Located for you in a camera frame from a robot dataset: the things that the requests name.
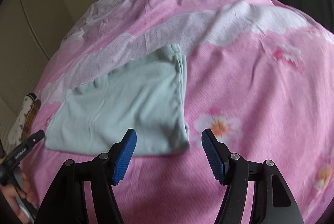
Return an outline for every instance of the white flower pattern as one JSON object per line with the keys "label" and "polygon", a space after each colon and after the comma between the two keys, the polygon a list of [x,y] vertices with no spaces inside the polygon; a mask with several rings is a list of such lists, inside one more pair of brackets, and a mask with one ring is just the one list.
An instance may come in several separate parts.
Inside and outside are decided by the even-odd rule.
{"label": "white flower pattern", "polygon": [[[241,121],[237,117],[229,117],[226,114],[212,115],[202,114],[194,122],[194,128],[202,133],[204,129],[210,128],[219,142],[228,145],[231,139],[239,139],[242,136]],[[201,135],[196,143],[201,146]]]}

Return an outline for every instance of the beige wall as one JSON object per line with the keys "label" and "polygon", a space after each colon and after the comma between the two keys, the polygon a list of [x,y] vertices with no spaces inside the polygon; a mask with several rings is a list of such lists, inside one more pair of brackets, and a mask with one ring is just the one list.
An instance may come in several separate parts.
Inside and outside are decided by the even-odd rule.
{"label": "beige wall", "polygon": [[73,21],[62,0],[4,0],[0,5],[0,137],[7,135],[23,98],[35,88]]}

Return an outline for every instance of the blue gripper pad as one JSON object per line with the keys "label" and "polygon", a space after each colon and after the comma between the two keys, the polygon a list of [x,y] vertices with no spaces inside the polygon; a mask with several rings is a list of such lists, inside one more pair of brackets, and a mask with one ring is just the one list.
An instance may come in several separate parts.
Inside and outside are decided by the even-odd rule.
{"label": "blue gripper pad", "polygon": [[208,129],[202,132],[202,146],[209,161],[214,178],[220,181],[221,184],[225,185],[225,165],[221,157],[219,156],[215,146],[213,145],[212,137],[209,137],[207,130]]}
{"label": "blue gripper pad", "polygon": [[114,165],[114,175],[111,178],[113,185],[117,185],[120,180],[123,180],[136,144],[137,133],[133,129],[129,129],[122,141],[117,143],[116,150],[111,159],[111,164]]}

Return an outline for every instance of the black device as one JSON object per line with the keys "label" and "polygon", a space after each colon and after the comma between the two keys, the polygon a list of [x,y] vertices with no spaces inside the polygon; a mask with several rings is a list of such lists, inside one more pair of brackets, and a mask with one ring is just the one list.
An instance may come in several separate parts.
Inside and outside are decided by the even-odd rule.
{"label": "black device", "polygon": [[[111,186],[123,179],[136,141],[136,132],[129,129],[120,143],[92,161],[66,160],[44,197],[35,224],[89,224],[83,181],[91,182],[98,223],[124,224]],[[272,160],[247,161],[218,142],[210,129],[203,131],[202,145],[214,177],[227,186],[214,224],[241,223],[249,181],[255,181],[250,224],[304,223],[287,183]]]}
{"label": "black device", "polygon": [[[19,182],[17,181],[17,177],[15,176],[16,172],[20,169],[18,167],[20,161],[33,149],[33,147],[44,138],[45,133],[42,130],[32,134],[26,140],[24,140],[20,145],[18,145],[6,158],[0,163],[0,184],[6,186],[7,184],[11,184],[14,187],[21,189]],[[2,206],[5,201],[2,193],[0,192],[0,206]],[[24,207],[29,212],[32,220],[34,220],[37,216],[36,208],[29,203],[26,199],[20,197],[20,200]]]}

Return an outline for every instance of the pink bedsheet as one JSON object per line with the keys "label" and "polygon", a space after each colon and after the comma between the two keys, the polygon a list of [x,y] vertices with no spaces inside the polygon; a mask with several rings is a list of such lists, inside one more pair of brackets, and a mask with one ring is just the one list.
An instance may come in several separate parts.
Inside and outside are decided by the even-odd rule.
{"label": "pink bedsheet", "polygon": [[[181,155],[131,160],[113,188],[125,223],[214,222],[225,188],[200,145],[206,127],[247,160],[272,159],[305,223],[315,223],[334,195],[334,36],[275,0],[96,2],[36,87],[42,108],[33,131],[47,128],[68,89],[170,43],[187,54],[191,147]],[[92,159],[50,151],[41,142],[22,163],[39,202],[68,158]],[[243,223],[250,217],[252,183],[248,193]],[[89,193],[87,210],[96,223]]]}

